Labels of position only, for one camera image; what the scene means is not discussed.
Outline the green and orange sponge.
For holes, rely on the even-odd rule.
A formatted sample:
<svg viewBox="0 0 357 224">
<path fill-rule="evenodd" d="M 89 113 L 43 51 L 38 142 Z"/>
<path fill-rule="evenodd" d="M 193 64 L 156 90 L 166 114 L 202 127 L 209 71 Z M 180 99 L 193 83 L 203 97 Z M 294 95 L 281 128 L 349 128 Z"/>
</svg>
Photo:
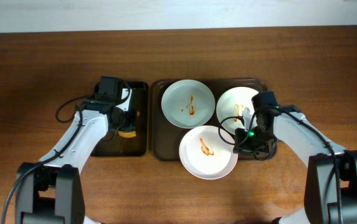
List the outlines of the green and orange sponge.
<svg viewBox="0 0 357 224">
<path fill-rule="evenodd" d="M 121 126 L 118 128 L 118 135 L 123 138 L 136 137 L 136 129 L 140 113 L 136 110 L 128 111 L 123 117 Z"/>
</svg>

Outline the white plate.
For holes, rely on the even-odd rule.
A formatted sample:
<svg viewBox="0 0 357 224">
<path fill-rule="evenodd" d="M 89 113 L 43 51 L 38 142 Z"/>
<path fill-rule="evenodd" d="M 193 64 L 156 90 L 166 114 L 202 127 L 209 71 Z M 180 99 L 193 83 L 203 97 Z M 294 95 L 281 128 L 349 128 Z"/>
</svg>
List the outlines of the white plate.
<svg viewBox="0 0 357 224">
<path fill-rule="evenodd" d="M 192 175 L 205 180 L 220 179 L 237 164 L 234 140 L 216 126 L 200 126 L 188 131 L 179 144 L 179 159 Z"/>
<path fill-rule="evenodd" d="M 239 113 L 245 108 L 250 109 L 251 115 L 254 114 L 252 97 L 259 92 L 249 87 L 235 87 L 224 92 L 219 98 L 216 106 L 218 121 L 230 116 L 240 116 Z M 227 119 L 223 122 L 222 127 L 229 133 L 235 134 L 237 128 L 243 128 L 242 121 L 237 118 Z"/>
</svg>

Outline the white plate front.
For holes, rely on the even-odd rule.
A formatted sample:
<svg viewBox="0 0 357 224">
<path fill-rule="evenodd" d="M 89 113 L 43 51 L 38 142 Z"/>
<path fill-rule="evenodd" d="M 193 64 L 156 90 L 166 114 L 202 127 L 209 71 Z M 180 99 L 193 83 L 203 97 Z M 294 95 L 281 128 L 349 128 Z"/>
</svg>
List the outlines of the white plate front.
<svg viewBox="0 0 357 224">
<path fill-rule="evenodd" d="M 216 126 L 200 126 L 188 131 L 179 144 L 179 159 L 192 175 L 205 180 L 220 179 L 237 164 L 234 140 Z"/>
</svg>

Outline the pale blue plate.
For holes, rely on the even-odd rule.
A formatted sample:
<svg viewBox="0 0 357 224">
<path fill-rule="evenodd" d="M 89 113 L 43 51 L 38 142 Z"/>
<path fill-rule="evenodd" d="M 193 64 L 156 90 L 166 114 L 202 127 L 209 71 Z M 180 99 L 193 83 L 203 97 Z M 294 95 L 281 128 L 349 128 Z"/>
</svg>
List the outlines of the pale blue plate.
<svg viewBox="0 0 357 224">
<path fill-rule="evenodd" d="M 180 80 L 164 91 L 161 109 L 173 125 L 191 129 L 206 124 L 213 116 L 215 97 L 208 86 L 197 80 Z"/>
</svg>

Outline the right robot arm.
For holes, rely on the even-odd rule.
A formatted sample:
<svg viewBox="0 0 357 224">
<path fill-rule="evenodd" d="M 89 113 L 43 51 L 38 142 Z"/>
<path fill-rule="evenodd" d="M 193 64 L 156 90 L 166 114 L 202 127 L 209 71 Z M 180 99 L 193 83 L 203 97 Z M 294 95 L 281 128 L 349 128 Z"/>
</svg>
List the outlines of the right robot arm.
<svg viewBox="0 0 357 224">
<path fill-rule="evenodd" d="M 357 223 L 357 150 L 349 151 L 317 130 L 296 106 L 281 106 L 272 91 L 252 97 L 247 130 L 236 129 L 234 152 L 258 159 L 284 142 L 306 165 L 303 208 L 274 223 Z"/>
</svg>

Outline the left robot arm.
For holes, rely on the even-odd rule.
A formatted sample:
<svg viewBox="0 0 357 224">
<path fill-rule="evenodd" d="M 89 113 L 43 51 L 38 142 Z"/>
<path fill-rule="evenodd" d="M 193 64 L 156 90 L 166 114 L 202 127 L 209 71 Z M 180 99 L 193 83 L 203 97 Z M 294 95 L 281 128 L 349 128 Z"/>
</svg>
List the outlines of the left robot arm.
<svg viewBox="0 0 357 224">
<path fill-rule="evenodd" d="M 133 131 L 137 112 L 130 108 L 132 89 L 117 77 L 102 76 L 91 95 L 72 99 L 70 127 L 38 162 L 24 162 L 2 210 L 15 202 L 16 223 L 93 223 L 86 215 L 81 171 L 95 146 L 109 132 Z"/>
</svg>

